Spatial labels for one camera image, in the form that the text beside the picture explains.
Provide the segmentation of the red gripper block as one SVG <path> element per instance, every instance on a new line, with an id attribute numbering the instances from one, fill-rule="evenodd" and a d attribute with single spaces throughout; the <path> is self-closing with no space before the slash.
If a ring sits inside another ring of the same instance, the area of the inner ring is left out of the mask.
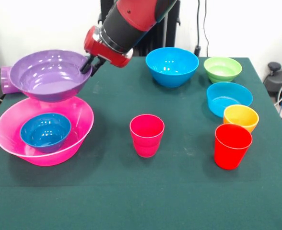
<path id="1" fill-rule="evenodd" d="M 120 53 L 109 47 L 102 40 L 100 28 L 97 26 L 92 26 L 88 31 L 84 41 L 84 50 L 90 53 L 90 55 L 80 68 L 80 72 L 87 73 L 92 67 L 91 77 L 105 64 L 106 60 L 110 64 L 122 68 L 130 62 L 133 56 L 133 48 L 128 52 Z M 98 61 L 95 64 L 91 64 L 96 56 L 99 57 Z"/>

